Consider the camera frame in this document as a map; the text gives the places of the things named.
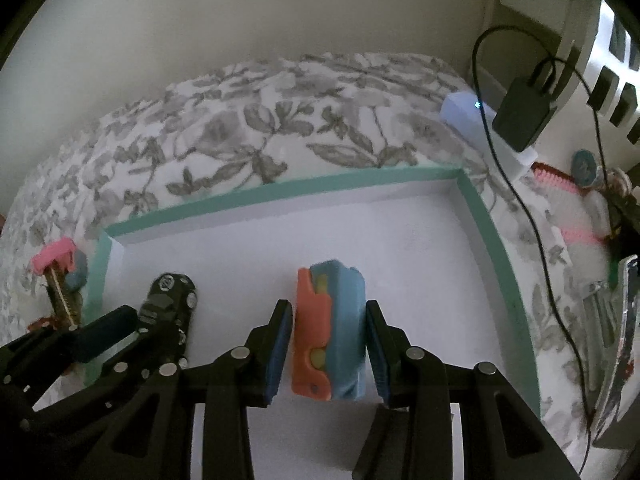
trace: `white tray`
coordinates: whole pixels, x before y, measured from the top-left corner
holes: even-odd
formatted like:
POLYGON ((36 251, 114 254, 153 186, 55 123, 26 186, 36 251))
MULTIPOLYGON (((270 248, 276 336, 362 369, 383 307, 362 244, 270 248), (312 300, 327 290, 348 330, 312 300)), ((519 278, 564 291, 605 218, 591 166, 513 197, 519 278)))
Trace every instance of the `white tray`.
MULTIPOLYGON (((261 186, 111 226, 92 263, 84 320, 139 306, 160 274, 185 273, 199 298, 188 359, 206 364, 266 323, 278 299, 294 303, 299 267, 331 258, 358 268, 367 299, 378 300, 412 344, 449 364, 493 362, 538 412, 513 271, 481 199, 455 168, 261 186)), ((370 370, 363 400, 315 402, 291 393, 289 366, 287 359, 270 408, 248 413, 256 478, 350 478, 380 402, 370 370)), ((460 443, 455 449, 454 476, 462 478, 460 443)), ((196 444, 192 478, 200 477, 199 453, 196 444)))

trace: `fabric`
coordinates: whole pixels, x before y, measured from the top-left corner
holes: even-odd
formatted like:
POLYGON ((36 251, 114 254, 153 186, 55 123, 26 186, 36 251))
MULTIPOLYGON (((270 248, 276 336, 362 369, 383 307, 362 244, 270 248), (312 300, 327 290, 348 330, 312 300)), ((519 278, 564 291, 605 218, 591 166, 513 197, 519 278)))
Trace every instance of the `fabric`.
POLYGON ((553 211, 552 222, 560 228, 562 238, 574 263, 575 279, 579 283, 606 280, 609 275, 609 250, 593 227, 584 197, 568 175, 537 165, 536 181, 543 187, 553 211))
MULTIPOLYGON (((0 238, 0 344, 24 333, 41 297, 28 263, 69 236, 91 261, 100 230, 157 208, 233 189, 397 165, 462 165, 511 260, 536 353, 543 421, 575 466, 585 422, 577 362, 551 315, 533 231, 478 152, 439 121, 467 89, 439 59, 412 54, 246 62, 170 85, 70 136, 25 180, 0 238)), ((584 352, 572 261, 532 174, 516 183, 536 219, 565 323, 584 352)), ((43 403, 63 393, 52 388, 43 403)))

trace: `metal object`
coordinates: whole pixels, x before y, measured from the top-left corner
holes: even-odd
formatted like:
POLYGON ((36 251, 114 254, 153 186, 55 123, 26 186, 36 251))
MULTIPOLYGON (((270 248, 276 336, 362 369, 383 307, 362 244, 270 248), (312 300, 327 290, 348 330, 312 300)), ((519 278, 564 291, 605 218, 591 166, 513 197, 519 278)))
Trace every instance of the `metal object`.
POLYGON ((584 327, 587 341, 587 379, 589 390, 597 392, 604 380, 616 341, 616 316, 611 307, 611 291, 606 282, 585 283, 580 289, 584 307, 584 327))
POLYGON ((123 372, 126 372, 127 368, 129 368, 129 365, 126 364, 126 362, 124 361, 120 361, 119 363, 115 364, 115 366, 113 367, 113 371, 118 374, 121 374, 123 372))
POLYGON ((620 402, 630 367, 633 369, 640 290, 638 272, 637 256, 625 258, 618 264, 618 286, 612 294, 611 304, 620 313, 620 323, 616 327, 616 341, 610 348, 605 380, 596 403, 594 442, 606 438, 607 430, 625 415, 620 413, 620 402))
POLYGON ((424 357, 424 350, 419 346, 412 346, 406 350, 406 356, 414 361, 419 361, 424 357))
POLYGON ((164 377, 171 377, 178 371, 178 367, 175 363, 164 363, 161 367, 158 368, 160 375, 164 377))
MULTIPOLYGON (((114 332, 112 314, 126 317, 128 333, 135 331, 135 311, 122 307, 96 321, 105 334, 114 332)), ((73 334, 40 329, 0 348, 0 376, 31 385, 26 394, 0 385, 0 440, 12 445, 10 450, 0 447, 3 475, 21 478, 28 464, 30 476, 56 480, 186 478, 194 407, 204 403, 202 478, 254 478, 246 409, 266 408, 277 392, 293 323, 289 302, 279 301, 270 322, 251 330, 244 345, 212 364, 184 370, 179 377, 177 365, 166 361, 182 364, 184 358, 174 320, 159 317, 146 337, 105 362, 92 386, 33 418, 28 409, 68 368, 73 355, 88 359, 115 341, 96 337, 89 325, 73 334), (119 363, 136 373, 114 375, 119 363), (166 379, 154 374, 145 381, 137 373, 157 368, 166 379), (7 475, 12 467, 20 474, 7 475)), ((118 332, 119 339, 126 335, 118 332)), ((578 480, 562 450, 498 370, 487 376, 477 369, 446 365, 423 349, 421 358, 407 358, 418 352, 402 330, 386 325, 375 302, 367 303, 367 346, 385 367, 378 386, 388 408, 376 413, 354 480, 450 479, 451 402, 460 405, 469 478, 530 478, 535 471, 540 478, 578 480)))
POLYGON ((81 309, 66 286, 64 272, 57 262, 53 262, 45 269, 44 277, 47 280, 47 293, 56 317, 63 326, 68 326, 71 330, 71 326, 80 323, 81 309))
POLYGON ((196 296, 195 292, 190 292, 189 295, 187 296, 187 306, 193 310, 194 308, 196 308, 196 305, 198 304, 198 297, 196 296))
POLYGON ((447 365, 423 349, 420 359, 411 358, 420 352, 403 330, 386 324, 375 301, 367 301, 366 320, 367 349, 375 356, 371 364, 385 405, 376 412, 353 480, 451 479, 452 402, 460 406, 465 478, 579 480, 562 449, 495 366, 447 365))
POLYGON ((231 351, 233 359, 247 359, 251 351, 246 346, 237 346, 231 351))
POLYGON ((160 283, 158 283, 160 290, 163 292, 169 292, 172 288, 174 288, 174 277, 170 274, 165 274, 162 278, 160 278, 160 283))
POLYGON ((493 375, 497 372, 497 369, 493 363, 489 361, 482 361, 478 363, 478 371, 484 375, 493 375))

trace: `blue gripper pad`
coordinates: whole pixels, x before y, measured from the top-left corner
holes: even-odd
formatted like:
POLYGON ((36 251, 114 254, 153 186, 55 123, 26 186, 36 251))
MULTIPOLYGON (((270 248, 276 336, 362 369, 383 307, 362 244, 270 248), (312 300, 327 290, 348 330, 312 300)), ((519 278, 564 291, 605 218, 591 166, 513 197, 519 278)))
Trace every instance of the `blue gripper pad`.
POLYGON ((365 391, 365 284, 362 274, 338 260, 316 264, 310 269, 316 279, 327 276, 327 293, 332 299, 331 336, 326 348, 325 373, 331 383, 332 399, 359 399, 365 391))
POLYGON ((75 292, 84 287, 88 273, 86 256, 80 249, 76 249, 74 253, 74 262, 76 263, 76 270, 65 276, 65 285, 71 292, 75 292))
POLYGON ((369 361, 373 378, 376 381, 378 395, 382 397, 385 404, 389 404, 391 391, 389 388, 389 366, 386 364, 385 352, 380 343, 380 338, 376 332, 373 316, 367 309, 367 349, 369 350, 369 361))
POLYGON ((271 356, 266 365, 264 397, 267 404, 271 404, 271 400, 275 394, 278 393, 282 370, 284 368, 284 360, 287 357, 287 349, 289 348, 292 327, 293 314, 291 306, 289 305, 280 321, 278 333, 273 343, 273 348, 271 349, 271 356))

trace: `black cable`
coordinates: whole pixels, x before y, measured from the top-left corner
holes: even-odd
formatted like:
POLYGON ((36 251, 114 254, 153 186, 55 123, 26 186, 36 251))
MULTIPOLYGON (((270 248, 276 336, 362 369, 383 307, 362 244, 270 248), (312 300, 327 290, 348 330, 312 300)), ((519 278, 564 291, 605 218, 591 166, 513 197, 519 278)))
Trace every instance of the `black cable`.
MULTIPOLYGON (((482 94, 481 94, 481 91, 480 91, 480 83, 478 81, 478 50, 480 48, 480 45, 489 35, 493 34, 494 32, 498 32, 500 30, 512 30, 514 32, 520 32, 522 34, 525 34, 526 36, 534 37, 535 40, 538 43, 542 43, 542 42, 538 38, 533 36, 530 32, 528 32, 526 30, 523 30, 523 29, 521 29, 519 27, 505 26, 505 25, 497 26, 497 27, 491 27, 491 28, 487 29, 486 31, 484 31, 478 37, 478 39, 476 40, 476 44, 474 45, 474 49, 473 49, 473 52, 472 52, 472 55, 471 55, 471 71, 472 71, 472 75, 473 75, 474 86, 476 88, 476 95, 478 97, 480 115, 482 117, 482 126, 484 126, 484 133, 486 135, 486 140, 487 140, 487 143, 489 145, 489 149, 491 151, 491 155, 493 157, 493 160, 494 160, 494 163, 495 163, 496 167, 498 168, 498 172, 500 173, 500 175, 504 179, 504 181, 507 184, 507 186, 509 187, 510 191, 516 197, 516 200, 517 200, 518 204, 520 205, 520 207, 524 211, 525 215, 527 216, 527 219, 529 220, 529 223, 531 224, 531 227, 533 228, 533 232, 534 232, 534 234, 536 236, 536 242, 537 242, 537 245, 538 245, 538 250, 540 251, 540 258, 542 260, 542 270, 543 270, 543 273, 545 275, 546 293, 547 293, 549 305, 551 306, 551 311, 552 311, 552 313, 554 315, 554 318, 556 319, 556 322, 558 323, 558 326, 560 327, 560 330, 562 331, 562 334, 564 335, 564 338, 569 343, 569 346, 571 347, 572 351, 574 352, 576 361, 578 363, 578 372, 579 372, 579 377, 580 377, 580 392, 582 394, 582 406, 583 406, 583 409, 584 409, 584 418, 586 420, 586 427, 587 427, 587 449, 586 449, 586 452, 584 453, 584 459, 582 460, 582 465, 580 466, 580 471, 578 472, 578 475, 581 475, 582 471, 584 469, 584 465, 587 462, 587 457, 589 455, 589 451, 591 449, 591 421, 592 421, 592 416, 591 416, 591 413, 589 412, 589 407, 588 407, 588 404, 587 404, 587 388, 586 388, 586 379, 585 379, 585 373, 584 373, 584 364, 582 362, 582 358, 580 357, 580 352, 578 351, 578 347, 577 347, 573 337, 571 336, 571 333, 569 332, 568 328, 566 327, 566 325, 562 321, 562 318, 560 317, 560 312, 558 311, 558 306, 556 305, 556 300, 554 299, 553 289, 551 287, 551 278, 549 277, 549 269, 548 269, 548 265, 546 264, 545 248, 544 248, 544 245, 542 244, 542 237, 540 236, 540 232, 538 231, 538 226, 536 225, 536 221, 533 219, 533 216, 531 215, 531 212, 529 211, 529 208, 527 208, 527 205, 522 200, 522 197, 518 194, 516 189, 513 187, 513 184, 511 183, 511 181, 507 177, 507 174, 504 172, 504 169, 502 168, 502 165, 500 164, 500 160, 498 160, 498 155, 495 152, 494 142, 492 141, 492 138, 491 138, 491 132, 489 131, 489 125, 488 125, 487 120, 486 120, 486 114, 484 113, 484 101, 482 100, 482 94)), ((538 66, 536 66, 536 68, 534 69, 534 73, 538 73, 539 74, 540 71, 542 70, 542 64, 543 63, 547 63, 549 61, 552 63, 552 67, 553 67, 553 72, 552 72, 552 75, 550 77, 553 77, 553 79, 555 79, 555 77, 556 77, 556 61, 561 61, 566 66, 570 67, 575 73, 577 73, 578 77, 580 78, 580 81, 584 84, 584 87, 585 87, 585 89, 587 91, 587 94, 591 95, 591 91, 590 91, 586 81, 582 77, 582 74, 580 74, 575 69, 575 67, 570 65, 567 61, 565 61, 564 59, 557 58, 557 57, 553 56, 552 54, 548 54, 548 57, 543 62, 538 64, 538 66)), ((604 161, 604 156, 603 156, 603 152, 602 152, 602 146, 601 146, 601 142, 600 142, 600 123, 598 122, 598 117, 597 117, 597 113, 596 113, 595 110, 594 110, 594 122, 595 122, 595 126, 596 126, 596 136, 598 137, 598 147, 601 150, 600 151, 600 155, 601 155, 601 157, 603 158, 603 161, 604 161)))
MULTIPOLYGON (((562 59, 561 57, 556 57, 556 56, 546 57, 536 65, 533 73, 539 73, 542 70, 542 67, 549 61, 552 62, 553 64, 559 61, 560 63, 563 63, 569 70, 571 70, 578 77, 578 79, 580 80, 580 83, 582 83, 582 86, 587 92, 587 97, 591 99, 591 90, 589 88, 589 85, 587 85, 587 82, 584 80, 584 76, 580 73, 580 71, 575 66, 573 66, 571 63, 567 62, 566 60, 562 59)), ((590 108, 591 108, 591 111, 593 112, 593 123, 596 126, 596 142, 598 143, 598 155, 600 155, 600 165, 602 166, 602 173, 604 174, 604 189, 606 192, 609 192, 609 179, 607 177, 607 163, 604 160, 604 150, 602 149, 602 138, 600 137, 600 121, 598 120, 598 113, 596 109, 593 106, 590 106, 590 108)))

